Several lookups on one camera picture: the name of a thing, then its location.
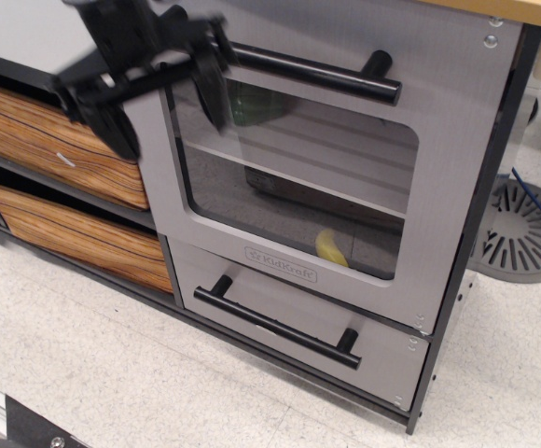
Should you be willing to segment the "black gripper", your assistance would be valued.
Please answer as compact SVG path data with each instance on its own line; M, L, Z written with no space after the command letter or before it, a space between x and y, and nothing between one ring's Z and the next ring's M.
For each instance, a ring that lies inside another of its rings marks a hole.
M82 117L123 160L140 144L124 101L190 77L218 131L230 119L223 72L229 64L225 18L190 18L174 5L157 14L148 4L73 4L95 49L51 79L66 113Z

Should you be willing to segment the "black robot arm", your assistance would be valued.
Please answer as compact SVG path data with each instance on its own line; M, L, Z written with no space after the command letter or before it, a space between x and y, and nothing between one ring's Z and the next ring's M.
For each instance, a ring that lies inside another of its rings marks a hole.
M230 121L224 72L237 57L223 16L191 19L173 5L159 15L146 1L73 1L96 48L49 82L67 117L91 128L122 159L140 145L122 104L187 78L218 131Z

